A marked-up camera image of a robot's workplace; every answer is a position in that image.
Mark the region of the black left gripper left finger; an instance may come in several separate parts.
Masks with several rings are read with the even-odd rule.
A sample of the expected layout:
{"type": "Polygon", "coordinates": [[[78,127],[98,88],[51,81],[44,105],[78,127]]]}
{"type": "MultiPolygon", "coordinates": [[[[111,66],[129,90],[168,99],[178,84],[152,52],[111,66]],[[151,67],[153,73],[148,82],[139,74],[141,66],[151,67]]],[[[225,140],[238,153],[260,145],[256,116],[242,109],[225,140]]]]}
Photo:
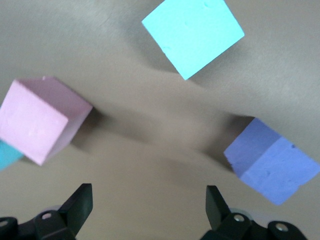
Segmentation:
{"type": "Polygon", "coordinates": [[[92,184],[83,183],[57,209],[39,213],[22,224],[15,217],[0,218],[2,240],[75,240],[93,209],[92,184]]]}

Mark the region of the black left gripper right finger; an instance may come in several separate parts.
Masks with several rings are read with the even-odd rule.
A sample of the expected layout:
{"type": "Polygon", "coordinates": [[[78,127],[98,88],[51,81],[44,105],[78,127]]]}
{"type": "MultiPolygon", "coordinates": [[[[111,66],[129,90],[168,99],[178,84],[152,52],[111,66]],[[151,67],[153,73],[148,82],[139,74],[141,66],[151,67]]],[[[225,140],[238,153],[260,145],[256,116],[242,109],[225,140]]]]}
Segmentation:
{"type": "Polygon", "coordinates": [[[215,185],[206,187],[205,211],[211,230],[203,240],[305,240],[306,236],[293,224],[271,221],[267,227],[247,215],[232,212],[215,185]]]}

